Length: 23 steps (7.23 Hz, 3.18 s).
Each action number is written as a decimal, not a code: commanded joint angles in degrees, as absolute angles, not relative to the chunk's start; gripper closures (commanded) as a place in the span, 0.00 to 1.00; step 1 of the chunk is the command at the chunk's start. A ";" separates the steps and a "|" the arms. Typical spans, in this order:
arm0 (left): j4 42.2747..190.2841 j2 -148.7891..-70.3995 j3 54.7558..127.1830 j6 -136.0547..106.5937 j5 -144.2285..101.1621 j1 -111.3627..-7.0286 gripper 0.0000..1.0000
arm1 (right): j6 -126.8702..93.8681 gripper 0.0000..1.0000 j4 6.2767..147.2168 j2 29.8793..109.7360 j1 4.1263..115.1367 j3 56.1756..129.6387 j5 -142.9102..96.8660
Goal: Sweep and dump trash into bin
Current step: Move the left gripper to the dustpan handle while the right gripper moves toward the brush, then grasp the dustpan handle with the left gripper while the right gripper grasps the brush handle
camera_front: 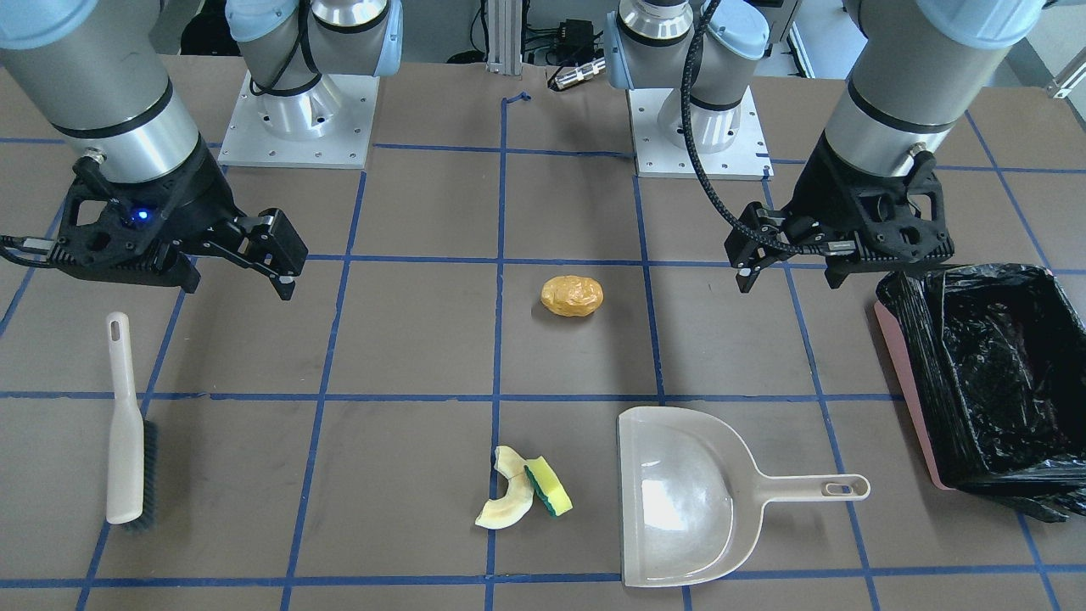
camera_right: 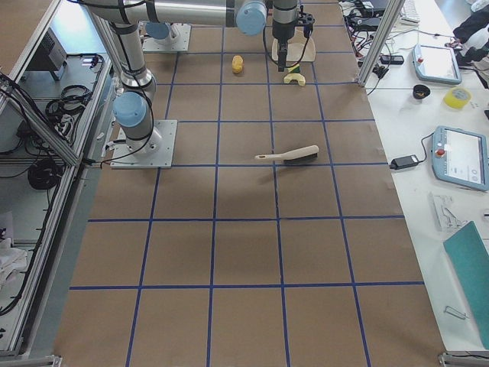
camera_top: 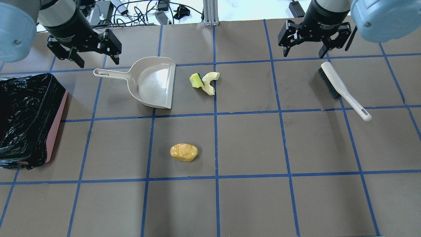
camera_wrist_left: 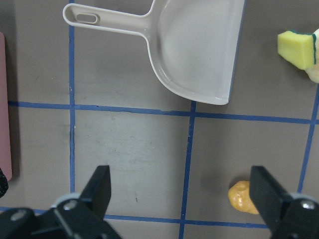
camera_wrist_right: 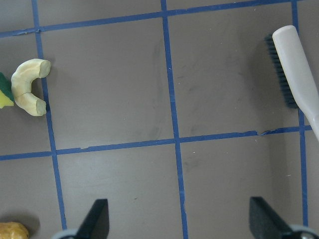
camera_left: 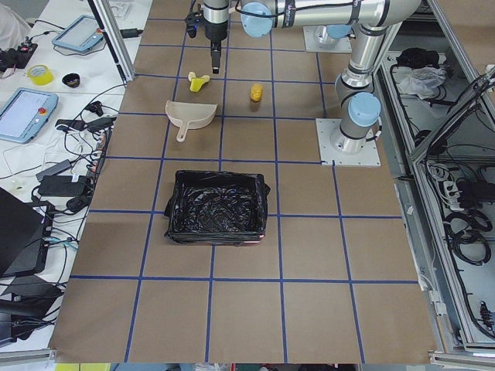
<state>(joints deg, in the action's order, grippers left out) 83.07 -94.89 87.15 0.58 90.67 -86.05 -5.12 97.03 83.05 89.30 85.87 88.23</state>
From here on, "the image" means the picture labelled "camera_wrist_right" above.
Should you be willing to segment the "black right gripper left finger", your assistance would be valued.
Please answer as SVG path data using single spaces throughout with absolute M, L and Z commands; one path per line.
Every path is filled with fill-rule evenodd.
M 106 239 L 109 234 L 109 207 L 107 199 L 97 199 L 79 227 L 76 239 Z

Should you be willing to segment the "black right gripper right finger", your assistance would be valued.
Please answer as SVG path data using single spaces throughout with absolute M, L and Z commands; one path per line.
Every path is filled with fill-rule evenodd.
M 249 201 L 249 229 L 255 239 L 292 239 L 291 227 L 262 197 Z

